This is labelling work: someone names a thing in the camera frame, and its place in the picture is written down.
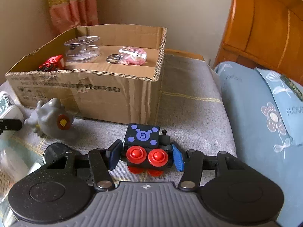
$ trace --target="cardboard box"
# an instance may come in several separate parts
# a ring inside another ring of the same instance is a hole
[[[159,100],[166,31],[124,24],[77,27],[25,56],[5,76],[27,107],[57,97],[77,116],[152,124]],[[85,35],[100,37],[100,56],[89,63],[68,63],[66,70],[36,70],[49,57],[64,55],[64,42]],[[141,66],[107,63],[106,57],[121,46],[144,48],[147,62]]]

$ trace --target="red wheel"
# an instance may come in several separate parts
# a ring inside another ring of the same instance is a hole
[[[140,146],[132,146],[127,150],[126,158],[130,163],[141,164],[146,159],[146,151]]]
[[[168,160],[168,154],[160,148],[153,149],[148,154],[149,163],[155,167],[164,166]]]
[[[133,174],[140,174],[140,173],[144,172],[144,168],[138,168],[138,167],[133,167],[133,166],[128,166],[127,168]]]
[[[148,169],[147,172],[148,172],[149,175],[151,175],[153,177],[158,177],[158,176],[161,176],[163,174],[163,171],[152,170],[152,169]]]
[[[48,65],[45,66],[44,71],[45,71],[45,72],[51,71],[53,67],[54,67],[53,64],[48,64]]]
[[[38,71],[43,72],[43,71],[44,71],[44,66],[43,66],[43,65],[42,65],[42,66],[39,66]]]

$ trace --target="red toy car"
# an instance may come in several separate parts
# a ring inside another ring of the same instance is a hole
[[[45,63],[39,66],[38,71],[41,72],[53,72],[57,70],[65,69],[65,61],[63,55],[57,55],[50,57]]]

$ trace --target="metal key ring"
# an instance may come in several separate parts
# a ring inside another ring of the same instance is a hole
[[[118,54],[111,54],[111,55],[107,56],[106,61],[108,63],[117,63],[121,58],[122,58],[122,56],[120,56]]]

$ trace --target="blue gripper pad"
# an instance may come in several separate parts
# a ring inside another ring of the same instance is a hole
[[[109,159],[108,170],[112,171],[116,168],[123,151],[123,142],[116,140],[106,151],[105,155]]]
[[[177,147],[172,143],[172,148],[173,148],[173,159],[174,159],[174,164],[179,172],[184,171],[184,162],[182,159],[182,153],[177,149]]]

